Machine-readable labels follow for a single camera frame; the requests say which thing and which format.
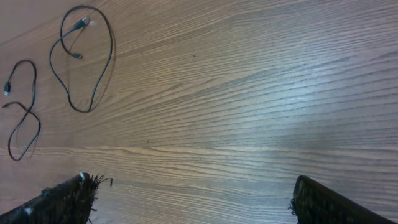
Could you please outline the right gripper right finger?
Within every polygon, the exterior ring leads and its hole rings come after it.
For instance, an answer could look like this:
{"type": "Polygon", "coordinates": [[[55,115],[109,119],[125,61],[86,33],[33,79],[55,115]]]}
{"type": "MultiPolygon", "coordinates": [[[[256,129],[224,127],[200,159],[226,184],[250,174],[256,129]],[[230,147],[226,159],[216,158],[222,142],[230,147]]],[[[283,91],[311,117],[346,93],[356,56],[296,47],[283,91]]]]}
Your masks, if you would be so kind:
{"type": "Polygon", "coordinates": [[[289,209],[298,224],[394,224],[305,175],[297,177],[289,209]]]}

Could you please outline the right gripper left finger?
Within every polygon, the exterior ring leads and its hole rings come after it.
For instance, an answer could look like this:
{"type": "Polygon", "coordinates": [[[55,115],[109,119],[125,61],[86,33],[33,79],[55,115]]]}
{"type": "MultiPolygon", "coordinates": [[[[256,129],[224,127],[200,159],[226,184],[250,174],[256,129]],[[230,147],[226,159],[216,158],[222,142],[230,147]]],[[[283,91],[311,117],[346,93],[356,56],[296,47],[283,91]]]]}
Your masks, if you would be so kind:
{"type": "Polygon", "coordinates": [[[82,172],[1,215],[1,224],[87,224],[104,175],[82,172]]]}

